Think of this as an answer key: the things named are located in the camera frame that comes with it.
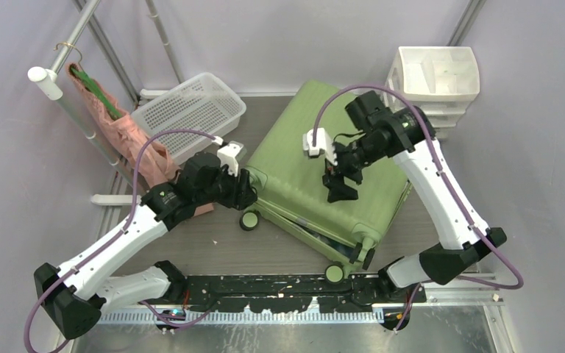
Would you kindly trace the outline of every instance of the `green suitcase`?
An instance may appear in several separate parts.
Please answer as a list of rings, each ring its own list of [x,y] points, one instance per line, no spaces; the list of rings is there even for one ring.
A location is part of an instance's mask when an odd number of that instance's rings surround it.
[[[324,158],[310,160],[303,154],[302,135],[337,90],[306,82],[285,108],[246,165],[258,200],[240,221],[243,229],[251,230],[262,216],[321,252],[334,262],[326,270],[331,282],[369,266],[373,249],[411,190],[406,175],[384,158],[363,170],[362,185],[346,181],[358,190],[358,200],[328,203],[328,189],[321,183]],[[331,136],[356,133],[344,109],[354,98],[348,93],[336,99],[320,127]]]

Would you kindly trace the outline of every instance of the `white wall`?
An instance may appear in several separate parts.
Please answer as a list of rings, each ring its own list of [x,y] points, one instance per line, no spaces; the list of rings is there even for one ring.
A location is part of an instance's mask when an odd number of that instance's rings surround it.
[[[396,48],[444,45],[467,0],[155,0],[182,72],[238,92],[296,91],[308,79],[384,82]],[[148,89],[177,85],[141,0],[99,8]]]
[[[565,352],[565,1],[487,1],[463,44],[482,88],[446,154],[509,234],[501,249],[525,286],[505,296],[523,351]]]
[[[26,77],[34,65],[50,66],[53,46],[68,37],[77,13],[69,0],[0,1],[0,352],[24,350],[24,319],[37,298],[33,271],[92,242],[100,212],[90,195],[106,190],[112,173]],[[126,103],[89,33],[79,47],[85,69]],[[65,77],[59,83],[80,102]],[[54,348],[50,320],[40,313],[35,323],[37,348]]]

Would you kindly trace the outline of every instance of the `green hanger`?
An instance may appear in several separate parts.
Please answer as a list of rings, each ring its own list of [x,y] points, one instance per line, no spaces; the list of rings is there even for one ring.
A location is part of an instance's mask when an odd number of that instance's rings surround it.
[[[113,104],[109,102],[109,99],[107,99],[101,88],[91,77],[88,76],[88,74],[85,73],[85,71],[77,70],[77,67],[74,65],[70,67],[70,71],[81,81],[85,88],[87,88],[94,96],[96,96],[96,98],[101,101],[101,103],[107,109],[107,112],[109,113],[109,116],[112,118],[112,120],[116,121],[119,118],[122,118],[120,111],[118,111],[118,109],[116,109],[116,107],[114,107]]]

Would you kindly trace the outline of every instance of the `pink cloth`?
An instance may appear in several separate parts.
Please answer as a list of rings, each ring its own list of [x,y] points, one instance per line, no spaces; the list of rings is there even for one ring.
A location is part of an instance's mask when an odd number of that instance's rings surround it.
[[[107,100],[122,115],[121,118],[114,121],[103,103],[87,90],[83,83],[70,71],[70,67],[74,67],[78,71],[82,69],[75,63],[71,63],[67,67],[68,77],[70,77],[74,86],[81,93],[85,106],[103,132],[103,135],[120,154],[129,160],[131,166],[135,165],[135,159],[144,143],[149,139],[149,136],[133,121],[129,112],[118,106],[118,100],[94,80],[107,97]],[[168,149],[164,145],[155,141],[146,147],[146,151],[140,161],[139,171],[150,187],[174,179],[178,170],[179,167],[174,163]],[[195,215],[211,210],[213,210],[213,205],[206,204],[198,207]]]

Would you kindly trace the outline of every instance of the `white plastic basket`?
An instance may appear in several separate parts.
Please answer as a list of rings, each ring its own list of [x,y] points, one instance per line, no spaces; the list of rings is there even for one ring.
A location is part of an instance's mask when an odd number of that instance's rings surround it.
[[[147,134],[170,129],[195,129],[224,136],[239,125],[246,104],[219,78],[204,72],[138,108],[131,116]],[[159,138],[174,162],[183,164],[211,140],[192,134]]]
[[[457,121],[480,92],[480,74],[467,46],[400,46],[386,84],[427,115]],[[404,107],[392,96],[384,99],[393,110]]]

